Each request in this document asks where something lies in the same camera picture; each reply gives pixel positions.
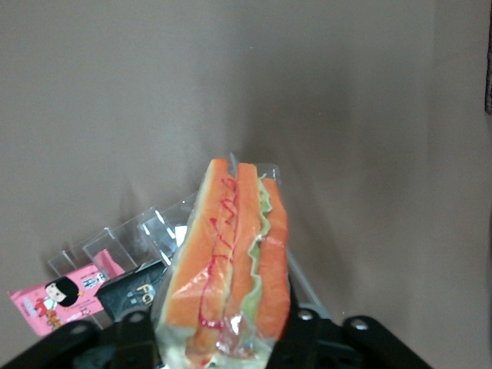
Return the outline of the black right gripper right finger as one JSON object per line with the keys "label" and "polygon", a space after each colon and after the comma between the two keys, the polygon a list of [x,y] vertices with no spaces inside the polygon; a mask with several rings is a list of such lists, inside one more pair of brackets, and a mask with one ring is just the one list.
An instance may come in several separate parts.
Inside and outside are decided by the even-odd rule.
{"label": "black right gripper right finger", "polygon": [[359,315],[337,325],[313,307],[299,304],[291,288],[291,308],[269,368],[429,368],[430,365],[372,317]]}

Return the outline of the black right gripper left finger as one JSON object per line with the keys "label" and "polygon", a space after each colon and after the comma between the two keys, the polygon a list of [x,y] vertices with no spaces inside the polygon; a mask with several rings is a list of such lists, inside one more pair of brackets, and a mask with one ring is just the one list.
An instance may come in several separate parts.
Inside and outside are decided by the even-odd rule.
{"label": "black right gripper left finger", "polygon": [[165,368],[148,310],[130,310],[101,330],[74,321],[12,358],[3,368]]}

